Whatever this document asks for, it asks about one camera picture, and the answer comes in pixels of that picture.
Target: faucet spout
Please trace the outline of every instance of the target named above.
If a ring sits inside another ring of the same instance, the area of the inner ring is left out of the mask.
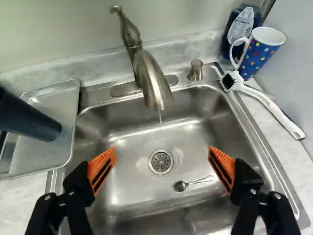
[[[135,61],[146,106],[153,110],[164,110],[174,98],[162,69],[147,50],[138,51]]]
[[[121,37],[132,62],[135,83],[142,88],[145,104],[153,110],[164,110],[173,101],[173,94],[162,69],[153,55],[142,48],[140,32],[126,17],[120,5],[110,7],[120,19]]]

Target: water stream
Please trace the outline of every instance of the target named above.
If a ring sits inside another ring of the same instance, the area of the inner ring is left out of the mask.
[[[161,111],[158,112],[158,117],[160,119],[160,124],[162,124],[162,115],[161,115]]]

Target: brush bristles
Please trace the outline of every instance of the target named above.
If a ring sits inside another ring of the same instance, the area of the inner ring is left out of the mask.
[[[238,85],[240,81],[237,79],[234,73],[238,71],[228,71],[224,74],[224,76],[220,80],[220,84],[222,85],[225,92],[230,92],[235,85]]]

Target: white dish brush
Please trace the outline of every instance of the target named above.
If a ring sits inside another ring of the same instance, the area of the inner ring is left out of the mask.
[[[296,139],[301,140],[305,138],[304,132],[294,124],[286,115],[281,111],[281,109],[264,93],[247,87],[244,85],[244,79],[240,76],[238,71],[228,71],[220,79],[220,84],[222,85],[225,92],[229,91],[240,91],[247,95],[250,95],[261,103],[276,117],[276,119],[285,127],[286,130]]]

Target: metal tray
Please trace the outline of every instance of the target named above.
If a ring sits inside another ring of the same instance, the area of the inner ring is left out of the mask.
[[[63,167],[73,152],[80,82],[70,79],[25,92],[21,99],[57,120],[60,136],[51,142],[7,133],[0,152],[0,180]]]

